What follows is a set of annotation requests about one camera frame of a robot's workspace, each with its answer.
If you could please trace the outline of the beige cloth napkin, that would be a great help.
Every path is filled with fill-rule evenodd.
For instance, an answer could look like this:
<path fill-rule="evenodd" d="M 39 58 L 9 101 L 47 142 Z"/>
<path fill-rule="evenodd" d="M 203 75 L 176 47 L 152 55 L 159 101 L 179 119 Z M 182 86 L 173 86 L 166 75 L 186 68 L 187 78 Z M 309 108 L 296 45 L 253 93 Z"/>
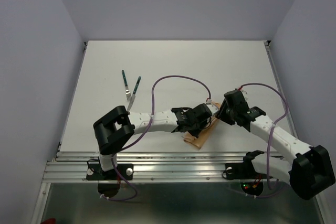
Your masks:
<path fill-rule="evenodd" d="M 216 107 L 211 106 L 210 104 L 206 104 L 210 109 L 215 109 L 215 113 L 218 111 Z M 189 144 L 190 146 L 193 146 L 197 150 L 200 150 L 205 142 L 208 140 L 210 134 L 213 132 L 214 128 L 216 127 L 218 123 L 218 119 L 215 119 L 215 117 L 212 115 L 211 121 L 209 125 L 206 127 L 206 129 L 202 130 L 199 137 L 193 137 L 190 135 L 190 133 L 185 132 L 183 136 L 183 141 L 186 144 Z"/>

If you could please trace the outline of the green handled knife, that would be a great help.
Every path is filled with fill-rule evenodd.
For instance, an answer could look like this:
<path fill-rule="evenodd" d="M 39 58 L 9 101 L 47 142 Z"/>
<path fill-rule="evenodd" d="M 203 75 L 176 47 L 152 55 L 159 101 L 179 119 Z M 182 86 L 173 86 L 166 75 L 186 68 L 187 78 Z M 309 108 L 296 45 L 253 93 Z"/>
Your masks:
<path fill-rule="evenodd" d="M 135 95 L 136 95 L 136 92 L 137 92 L 137 90 L 138 90 L 140 81 L 141 81 L 141 76 L 138 77 L 137 82 L 136 82 L 136 84 L 135 84 L 135 87 L 134 87 L 134 89 L 133 89 L 133 92 L 132 92 L 132 95 L 131 95 L 131 100 L 130 100 L 130 102 L 129 102 L 129 104 L 128 104 L 128 107 L 127 107 L 127 110 L 128 110 L 128 111 L 131 110 L 131 108 L 132 108 L 132 106 L 133 106 L 133 104 L 134 104 L 134 101 L 135 101 Z"/>

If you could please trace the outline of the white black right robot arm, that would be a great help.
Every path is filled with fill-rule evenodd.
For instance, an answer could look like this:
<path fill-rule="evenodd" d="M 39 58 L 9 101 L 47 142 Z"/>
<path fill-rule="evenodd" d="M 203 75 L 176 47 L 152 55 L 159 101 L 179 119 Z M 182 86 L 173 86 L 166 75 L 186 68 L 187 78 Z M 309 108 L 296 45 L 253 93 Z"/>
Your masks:
<path fill-rule="evenodd" d="M 276 126 L 263 110 L 256 106 L 250 108 L 240 90 L 225 93 L 216 118 L 243 127 L 281 155 L 281 158 L 274 158 L 270 151 L 248 152 L 241 163 L 226 164 L 222 173 L 225 179 L 278 179 L 290 185 L 304 200 L 335 184 L 326 148 L 321 145 L 313 147 Z"/>

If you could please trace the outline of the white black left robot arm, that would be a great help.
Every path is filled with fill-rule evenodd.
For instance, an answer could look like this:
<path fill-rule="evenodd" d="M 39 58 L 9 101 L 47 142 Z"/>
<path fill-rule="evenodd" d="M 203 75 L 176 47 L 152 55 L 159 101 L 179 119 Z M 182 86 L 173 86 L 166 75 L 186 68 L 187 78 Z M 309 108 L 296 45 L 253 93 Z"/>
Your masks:
<path fill-rule="evenodd" d="M 199 136 L 217 112 L 218 107 L 209 103 L 193 109 L 172 108 L 153 115 L 129 112 L 123 105 L 115 107 L 93 124 L 99 146 L 99 173 L 106 179 L 116 175 L 116 154 L 125 149 L 125 144 L 133 135 L 143 137 L 147 132 L 189 132 Z"/>

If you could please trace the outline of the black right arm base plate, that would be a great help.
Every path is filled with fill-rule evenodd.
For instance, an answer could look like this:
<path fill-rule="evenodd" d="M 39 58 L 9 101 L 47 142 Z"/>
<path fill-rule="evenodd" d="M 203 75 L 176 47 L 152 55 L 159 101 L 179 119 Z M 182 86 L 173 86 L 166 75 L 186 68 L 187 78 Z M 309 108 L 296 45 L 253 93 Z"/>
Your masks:
<path fill-rule="evenodd" d="M 259 175 L 261 175 L 262 179 L 266 179 L 265 172 L 256 172 L 252 163 L 249 162 L 240 162 L 240 163 L 226 163 L 225 169 L 222 172 L 222 177 L 227 180 L 234 179 L 259 179 Z"/>

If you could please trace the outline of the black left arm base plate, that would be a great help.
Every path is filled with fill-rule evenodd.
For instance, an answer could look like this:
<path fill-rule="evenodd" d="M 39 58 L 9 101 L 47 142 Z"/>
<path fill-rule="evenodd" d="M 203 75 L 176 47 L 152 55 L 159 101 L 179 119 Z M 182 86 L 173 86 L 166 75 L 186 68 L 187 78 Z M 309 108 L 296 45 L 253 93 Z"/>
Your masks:
<path fill-rule="evenodd" d="M 119 164 L 117 170 L 126 180 L 133 179 L 133 164 Z M 117 180 L 117 178 L 120 178 L 120 176 L 114 169 L 104 172 L 98 163 L 91 163 L 88 166 L 86 174 L 86 180 L 88 181 Z"/>

